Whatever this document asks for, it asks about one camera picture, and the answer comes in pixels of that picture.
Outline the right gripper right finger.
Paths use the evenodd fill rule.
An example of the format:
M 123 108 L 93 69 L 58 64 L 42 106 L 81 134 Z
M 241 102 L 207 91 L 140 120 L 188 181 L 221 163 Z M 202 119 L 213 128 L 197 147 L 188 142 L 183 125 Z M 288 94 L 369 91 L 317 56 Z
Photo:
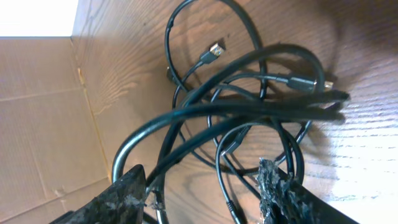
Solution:
M 257 181 L 264 223 L 356 223 L 309 192 L 270 160 L 260 160 Z

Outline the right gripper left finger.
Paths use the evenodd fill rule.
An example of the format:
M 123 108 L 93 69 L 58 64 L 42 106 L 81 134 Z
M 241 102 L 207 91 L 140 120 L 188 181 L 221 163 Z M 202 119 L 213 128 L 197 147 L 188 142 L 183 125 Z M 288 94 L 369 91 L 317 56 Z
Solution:
M 52 223 L 142 223 L 145 187 L 144 167 L 138 164 L 86 205 L 65 213 Z

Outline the black USB cable dark plug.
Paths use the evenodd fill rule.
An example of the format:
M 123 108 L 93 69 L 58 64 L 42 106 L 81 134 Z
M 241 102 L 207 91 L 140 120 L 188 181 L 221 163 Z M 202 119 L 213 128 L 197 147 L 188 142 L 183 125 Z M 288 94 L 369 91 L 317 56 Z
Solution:
M 244 101 L 206 102 L 210 91 L 223 87 L 232 88 L 236 79 L 243 77 L 239 69 L 255 60 L 263 60 L 275 54 L 292 54 L 306 60 L 316 75 L 315 84 L 308 95 L 289 98 L 284 101 L 263 101 L 252 93 L 245 93 Z M 284 147 L 280 161 L 286 162 L 283 170 L 289 177 L 303 184 L 304 158 L 299 142 L 284 129 L 289 122 L 314 120 L 342 121 L 340 104 L 348 99 L 343 91 L 325 90 L 325 71 L 319 59 L 309 50 L 292 44 L 277 44 L 252 51 L 233 61 L 196 90 L 192 90 L 182 105 L 159 116 L 134 131 L 121 145 L 115 155 L 112 179 L 123 175 L 124 164 L 132 149 L 143 139 L 163 127 L 169 131 L 160 150 L 159 162 L 146 182 L 146 192 L 155 194 L 157 215 L 144 215 L 143 223 L 166 223 L 167 214 L 162 208 L 164 201 L 164 179 L 166 173 L 187 154 L 194 152 L 208 141 L 216 141 L 213 168 L 220 187 L 224 187 L 223 174 L 229 172 L 241 182 L 247 175 L 259 175 L 259 167 L 238 170 L 228 159 L 233 147 L 232 138 L 251 126 L 268 126 L 275 129 Z

